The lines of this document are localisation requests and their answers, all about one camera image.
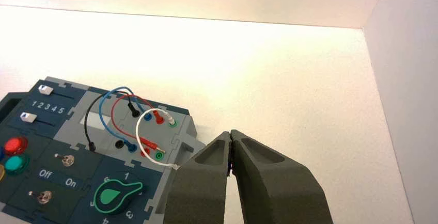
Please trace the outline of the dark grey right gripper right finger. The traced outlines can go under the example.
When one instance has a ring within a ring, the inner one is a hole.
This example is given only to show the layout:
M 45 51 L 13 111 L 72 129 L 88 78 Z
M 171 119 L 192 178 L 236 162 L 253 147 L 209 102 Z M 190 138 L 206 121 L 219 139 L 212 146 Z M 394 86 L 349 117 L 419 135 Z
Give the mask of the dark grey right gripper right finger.
M 333 223 L 324 190 L 306 166 L 238 130 L 230 137 L 244 223 Z

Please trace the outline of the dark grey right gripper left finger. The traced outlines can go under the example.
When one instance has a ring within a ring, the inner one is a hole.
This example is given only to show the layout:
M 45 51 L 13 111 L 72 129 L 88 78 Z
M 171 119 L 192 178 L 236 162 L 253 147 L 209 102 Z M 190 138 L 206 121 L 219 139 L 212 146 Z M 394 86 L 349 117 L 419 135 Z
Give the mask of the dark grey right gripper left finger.
M 231 138 L 222 132 L 176 171 L 164 223 L 224 223 Z

